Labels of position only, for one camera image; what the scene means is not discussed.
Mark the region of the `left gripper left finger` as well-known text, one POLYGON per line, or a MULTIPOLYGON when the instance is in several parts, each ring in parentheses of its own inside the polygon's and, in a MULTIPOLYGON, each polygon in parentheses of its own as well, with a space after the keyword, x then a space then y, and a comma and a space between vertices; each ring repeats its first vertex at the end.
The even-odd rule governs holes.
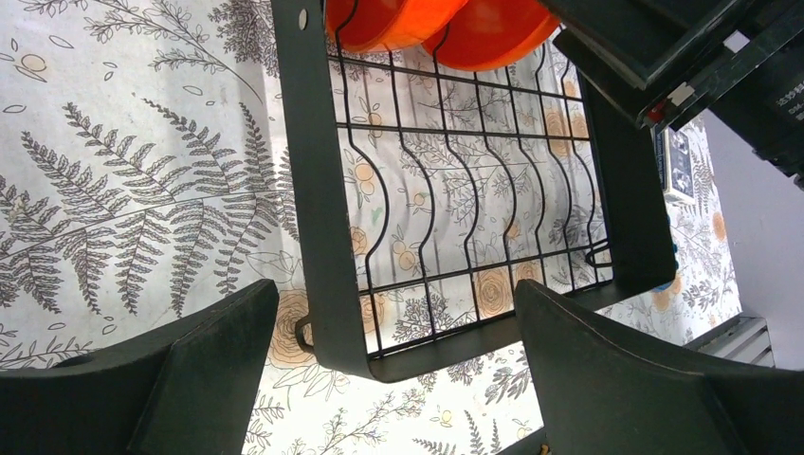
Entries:
POLYGON ((2 452, 240 453, 278 303, 262 279, 121 343, 2 373, 2 452))

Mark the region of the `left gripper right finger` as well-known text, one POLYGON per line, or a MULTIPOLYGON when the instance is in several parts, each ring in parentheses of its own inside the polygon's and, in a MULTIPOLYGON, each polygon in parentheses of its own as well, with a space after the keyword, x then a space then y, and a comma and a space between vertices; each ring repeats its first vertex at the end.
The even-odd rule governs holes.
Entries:
POLYGON ((515 290, 556 454, 799 454, 803 374, 703 354, 534 281, 515 290))

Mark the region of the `orange bowl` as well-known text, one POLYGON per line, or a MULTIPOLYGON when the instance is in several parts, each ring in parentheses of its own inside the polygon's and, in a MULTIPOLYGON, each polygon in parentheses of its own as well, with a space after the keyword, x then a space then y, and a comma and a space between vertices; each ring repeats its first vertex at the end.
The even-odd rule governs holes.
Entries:
POLYGON ((333 0, 325 3, 329 38, 351 53, 417 46, 435 35, 466 0, 333 0))
POLYGON ((422 47, 453 69, 493 70, 534 51, 558 26, 558 18, 535 0, 471 0, 422 47))

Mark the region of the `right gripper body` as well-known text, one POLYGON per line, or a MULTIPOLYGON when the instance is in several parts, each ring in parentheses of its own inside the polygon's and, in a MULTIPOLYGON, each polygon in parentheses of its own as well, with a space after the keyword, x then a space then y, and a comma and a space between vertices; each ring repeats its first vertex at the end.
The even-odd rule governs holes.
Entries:
POLYGON ((549 1, 555 46, 633 126, 712 112, 803 183, 799 1, 549 1))

